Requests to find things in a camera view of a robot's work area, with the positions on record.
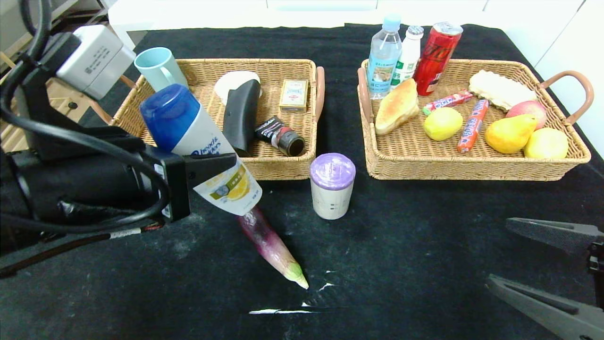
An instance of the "white bread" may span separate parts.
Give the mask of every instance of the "white bread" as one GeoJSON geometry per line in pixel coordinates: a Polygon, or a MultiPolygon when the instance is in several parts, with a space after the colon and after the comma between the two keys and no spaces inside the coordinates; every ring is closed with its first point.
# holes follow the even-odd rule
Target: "white bread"
{"type": "Polygon", "coordinates": [[[417,115],[418,103],[417,84],[413,78],[409,78],[382,99],[375,121],[376,134],[387,134],[417,115]]]}
{"type": "Polygon", "coordinates": [[[485,70],[480,70],[470,78],[468,89],[505,111],[518,103],[537,100],[537,94],[523,84],[485,70]]]}

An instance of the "eggplant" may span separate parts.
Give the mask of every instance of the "eggplant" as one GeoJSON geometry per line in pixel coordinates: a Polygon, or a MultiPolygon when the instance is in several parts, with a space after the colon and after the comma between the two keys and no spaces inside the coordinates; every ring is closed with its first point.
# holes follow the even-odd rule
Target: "eggplant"
{"type": "Polygon", "coordinates": [[[272,230],[262,211],[255,206],[247,214],[238,216],[243,233],[256,246],[258,253],[277,269],[286,279],[293,281],[304,289],[308,282],[302,273],[302,268],[283,244],[281,238],[272,230]]]}

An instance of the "white container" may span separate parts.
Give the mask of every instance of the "white container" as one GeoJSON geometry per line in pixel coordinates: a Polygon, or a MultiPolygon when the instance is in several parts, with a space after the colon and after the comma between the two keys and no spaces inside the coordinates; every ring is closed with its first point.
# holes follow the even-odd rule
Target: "white container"
{"type": "MultiPolygon", "coordinates": [[[[235,153],[188,88],[172,84],[141,104],[141,114],[158,147],[177,155],[235,153]]],[[[193,188],[211,204],[243,216],[262,197],[262,188],[239,157],[223,173],[193,188]]]]}
{"type": "Polygon", "coordinates": [[[423,37],[423,27],[409,26],[405,32],[405,39],[402,43],[402,52],[399,61],[396,63],[390,91],[394,90],[400,83],[413,77],[417,67],[417,61],[422,53],[420,39],[423,37]]]}
{"type": "Polygon", "coordinates": [[[337,220],[346,214],[355,175],[355,165],[342,154],[323,154],[310,164],[312,206],[317,215],[337,220]]]}

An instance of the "apple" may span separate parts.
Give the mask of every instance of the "apple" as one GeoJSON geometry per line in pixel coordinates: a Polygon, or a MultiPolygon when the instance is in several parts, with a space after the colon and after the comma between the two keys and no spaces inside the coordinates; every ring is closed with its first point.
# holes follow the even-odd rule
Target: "apple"
{"type": "Polygon", "coordinates": [[[506,118],[519,116],[521,114],[532,114],[537,118],[537,127],[535,127],[535,130],[541,129],[543,126],[545,126],[547,112],[541,103],[533,100],[518,103],[512,106],[510,111],[507,112],[506,118]]]}

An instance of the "table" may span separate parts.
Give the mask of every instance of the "table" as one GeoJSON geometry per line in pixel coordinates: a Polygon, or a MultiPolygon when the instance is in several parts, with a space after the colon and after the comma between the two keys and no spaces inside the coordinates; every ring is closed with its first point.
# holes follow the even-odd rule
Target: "table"
{"type": "MultiPolygon", "coordinates": [[[[454,57],[528,64],[501,30],[464,29],[454,57]]],[[[82,247],[0,281],[1,338],[556,339],[491,295],[484,280],[494,273],[595,304],[584,258],[511,234],[504,221],[604,227],[603,160],[590,146],[593,159],[554,182],[370,178],[356,69],[378,30],[152,31],[137,47],[165,46],[177,58],[308,58],[325,67],[317,154],[340,152],[357,166],[348,214],[320,219],[308,180],[260,183],[260,206],[304,269],[308,291],[263,260],[233,216],[194,197],[194,213],[162,230],[82,247]],[[326,283],[333,286],[321,290],[326,283]],[[302,303],[326,309],[248,314],[302,303]]],[[[138,73],[131,67],[126,75],[138,73]]],[[[118,83],[100,103],[114,113],[127,92],[118,83]]],[[[92,112],[81,122],[101,123],[92,112]]],[[[46,247],[9,254],[0,265],[46,247]]]]}

